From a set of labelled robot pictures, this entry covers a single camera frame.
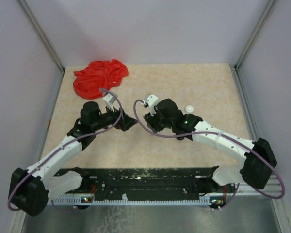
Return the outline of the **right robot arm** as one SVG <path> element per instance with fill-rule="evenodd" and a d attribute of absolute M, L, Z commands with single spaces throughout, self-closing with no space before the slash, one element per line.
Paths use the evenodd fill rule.
<path fill-rule="evenodd" d="M 264 189 L 277 161 L 270 143 L 259 138 L 257 141 L 236 137 L 226 133 L 193 114 L 184 114 L 171 99 L 159 100 L 149 95 L 142 101 L 149 113 L 143 116 L 147 126 L 158 133 L 170 129 L 179 140 L 187 138 L 204 143 L 231 156 L 236 164 L 218 166 L 207 187 L 218 192 L 224 185 L 245 182 L 255 189 Z"/>

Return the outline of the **white earbud case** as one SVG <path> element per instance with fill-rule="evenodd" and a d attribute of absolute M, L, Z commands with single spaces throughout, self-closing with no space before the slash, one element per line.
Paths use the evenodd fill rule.
<path fill-rule="evenodd" d="M 187 105 L 185 107 L 185 112 L 188 113 L 188 114 L 192 114 L 194 112 L 194 107 L 191 106 L 191 105 Z"/>

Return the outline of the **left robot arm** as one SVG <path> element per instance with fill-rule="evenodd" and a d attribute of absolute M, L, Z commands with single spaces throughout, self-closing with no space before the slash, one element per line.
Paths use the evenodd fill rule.
<path fill-rule="evenodd" d="M 84 151 L 99 134 L 111 128 L 126 131 L 137 124 L 122 108 L 106 105 L 102 113 L 99 104 L 86 102 L 73 128 L 62 142 L 48 155 L 27 169 L 17 168 L 11 176 L 7 207 L 11 211 L 24 211 L 30 216 L 39 215 L 49 202 L 72 190 L 84 193 L 91 187 L 88 174 L 78 167 L 66 174 L 56 173 L 72 158 Z"/>

